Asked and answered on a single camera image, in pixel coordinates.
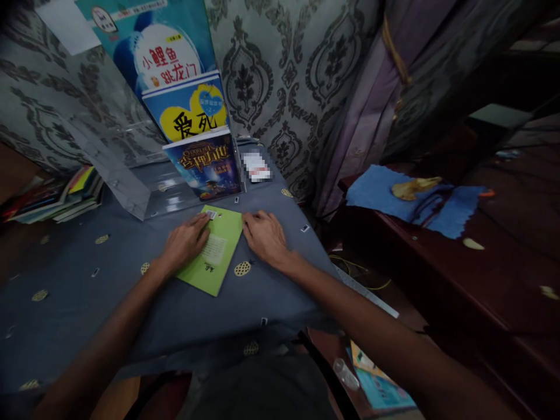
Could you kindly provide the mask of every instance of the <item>paper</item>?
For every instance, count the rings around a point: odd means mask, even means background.
[[[101,45],[73,0],[52,0],[36,8],[35,12],[71,55]]]
[[[191,286],[217,296],[239,242],[243,220],[241,213],[209,205],[204,206],[201,213],[208,211],[215,213],[215,217],[206,225],[210,229],[208,242],[201,254],[179,270],[176,276]]]
[[[223,253],[226,250],[227,239],[221,238],[214,234],[208,236],[208,242],[200,253],[207,263],[220,265],[223,260]]]

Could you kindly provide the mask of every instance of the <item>blue book cover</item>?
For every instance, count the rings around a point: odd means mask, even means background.
[[[216,69],[203,0],[78,0],[101,44],[142,92]]]
[[[163,147],[200,201],[241,192],[241,182],[228,128],[199,134]]]
[[[147,90],[142,100],[170,143],[228,125],[217,70],[194,80]]]

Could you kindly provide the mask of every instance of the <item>stack of books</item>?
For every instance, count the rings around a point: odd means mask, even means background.
[[[2,218],[27,225],[48,219],[64,223],[99,207],[103,202],[103,185],[95,168],[84,166],[73,176],[45,180],[15,198]]]

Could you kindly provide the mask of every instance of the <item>wooden furniture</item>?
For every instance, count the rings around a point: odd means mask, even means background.
[[[544,293],[560,297],[559,165],[560,146],[535,147],[474,174],[473,184],[496,191],[463,236],[484,251],[354,206],[337,212],[326,240],[391,276],[433,340],[525,418],[560,413],[560,300]],[[347,192],[358,176],[339,187]]]

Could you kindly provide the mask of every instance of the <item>book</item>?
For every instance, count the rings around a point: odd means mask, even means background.
[[[78,0],[138,98],[216,69],[204,0]]]
[[[31,225],[32,223],[35,222],[51,219],[57,213],[61,211],[65,211],[68,207],[80,203],[81,200],[82,200],[82,196],[79,194],[68,194],[66,196],[66,200],[61,205],[50,207],[35,213],[31,213],[29,215],[19,218],[17,221],[20,223],[24,223],[26,225]]]
[[[57,207],[64,203],[73,177],[51,178],[35,188],[27,201],[10,220],[19,220],[33,213]]]
[[[84,166],[78,172],[78,177],[75,178],[73,182],[70,183],[70,189],[68,190],[68,194],[77,193],[78,191],[83,190],[83,186],[86,184],[89,176],[93,171],[93,166]]]
[[[228,124],[217,71],[196,80],[147,90],[142,100],[170,143]]]
[[[92,206],[93,204],[95,204],[97,202],[97,199],[101,193],[101,189],[103,187],[103,180],[100,178],[96,184],[96,189],[93,193],[93,195],[90,198],[85,199],[84,201],[70,207],[70,208],[66,208],[63,211],[55,214],[52,218],[53,220],[55,220],[56,222],[59,222],[69,216],[72,216],[73,214],[76,214],[78,212],[80,212],[81,210],[88,208],[90,206]]]
[[[354,343],[353,341],[350,341],[350,349],[352,363],[354,364],[354,366],[395,383],[381,369],[379,369],[379,367],[377,367],[377,365],[373,363],[373,361],[369,357],[367,357],[366,354],[360,349],[360,347],[358,347],[358,345],[356,345],[356,343]]]
[[[346,351],[350,357],[353,357],[350,348],[347,348]],[[374,410],[416,407],[416,403],[408,392],[390,380],[387,375],[378,376],[358,367],[354,367],[354,371],[369,404]]]
[[[84,206],[84,207],[79,208],[79,209],[74,209],[73,212],[71,212],[68,215],[65,215],[65,217],[63,219],[59,219],[57,221],[57,224],[71,221],[72,219],[75,219],[78,216],[81,216],[84,213],[87,213],[91,210],[95,210],[97,207],[101,206],[101,204],[103,204],[103,191],[104,191],[104,189],[102,188],[103,183],[101,183],[100,186],[101,186],[100,193],[97,195],[96,198],[91,198],[90,200],[88,200],[87,201],[87,206]]]
[[[176,273],[176,277],[216,297],[228,271],[233,253],[243,230],[241,213],[206,205],[210,229],[208,242],[200,255]]]
[[[200,201],[241,192],[233,139],[226,127],[163,147]]]

